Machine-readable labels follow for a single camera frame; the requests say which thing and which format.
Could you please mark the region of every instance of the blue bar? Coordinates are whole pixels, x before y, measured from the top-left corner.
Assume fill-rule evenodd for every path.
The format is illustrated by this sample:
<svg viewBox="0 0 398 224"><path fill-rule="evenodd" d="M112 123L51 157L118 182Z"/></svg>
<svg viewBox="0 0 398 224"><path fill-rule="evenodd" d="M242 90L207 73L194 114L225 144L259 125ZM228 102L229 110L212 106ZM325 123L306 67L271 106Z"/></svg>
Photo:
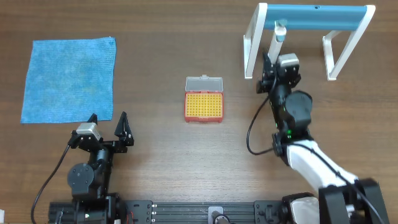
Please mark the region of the blue bar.
<svg viewBox="0 0 398 224"><path fill-rule="evenodd" d="M366 6L268 4L264 29L273 30L275 21L284 19L288 30L356 30L366 10Z"/></svg>

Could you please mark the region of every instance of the plastic container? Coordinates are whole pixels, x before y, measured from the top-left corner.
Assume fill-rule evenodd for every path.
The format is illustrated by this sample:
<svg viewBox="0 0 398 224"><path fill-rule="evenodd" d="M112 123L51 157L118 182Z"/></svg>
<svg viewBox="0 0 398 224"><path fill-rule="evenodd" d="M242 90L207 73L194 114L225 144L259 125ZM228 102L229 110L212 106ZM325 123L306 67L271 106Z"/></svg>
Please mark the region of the plastic container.
<svg viewBox="0 0 398 224"><path fill-rule="evenodd" d="M224 117L223 78L187 77L185 121L222 122Z"/></svg>

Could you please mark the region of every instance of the blue towel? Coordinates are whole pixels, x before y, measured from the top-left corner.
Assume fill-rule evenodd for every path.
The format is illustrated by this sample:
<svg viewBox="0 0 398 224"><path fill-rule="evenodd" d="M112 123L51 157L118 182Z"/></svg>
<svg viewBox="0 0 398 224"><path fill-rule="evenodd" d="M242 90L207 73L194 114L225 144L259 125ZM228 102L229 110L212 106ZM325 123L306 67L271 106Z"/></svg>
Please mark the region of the blue towel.
<svg viewBox="0 0 398 224"><path fill-rule="evenodd" d="M33 41L21 123L112 119L115 56L113 37Z"/></svg>

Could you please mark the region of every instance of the blue cloth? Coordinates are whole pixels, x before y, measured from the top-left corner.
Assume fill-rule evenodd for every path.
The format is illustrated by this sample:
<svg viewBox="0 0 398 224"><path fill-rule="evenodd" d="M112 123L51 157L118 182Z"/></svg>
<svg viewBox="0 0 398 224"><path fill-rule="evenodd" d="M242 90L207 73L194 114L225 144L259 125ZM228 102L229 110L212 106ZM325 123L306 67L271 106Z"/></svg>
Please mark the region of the blue cloth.
<svg viewBox="0 0 398 224"><path fill-rule="evenodd" d="M115 57L113 37L33 41L21 123L112 119Z"/></svg>

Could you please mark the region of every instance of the metal base plate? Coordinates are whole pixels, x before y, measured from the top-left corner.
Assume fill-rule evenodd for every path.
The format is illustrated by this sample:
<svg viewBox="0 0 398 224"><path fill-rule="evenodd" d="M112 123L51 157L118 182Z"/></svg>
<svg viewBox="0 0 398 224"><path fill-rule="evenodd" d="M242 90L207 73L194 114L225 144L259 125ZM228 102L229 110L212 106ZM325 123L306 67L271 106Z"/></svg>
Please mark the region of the metal base plate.
<svg viewBox="0 0 398 224"><path fill-rule="evenodd" d="M281 201L255 201L244 203L168 203L150 200L124 201L134 214L134 224L208 224L209 207L223 207L224 214L235 224L278 223L278 208ZM50 203L49 223L55 222L57 211L63 210L63 224L74 224L71 203Z"/></svg>

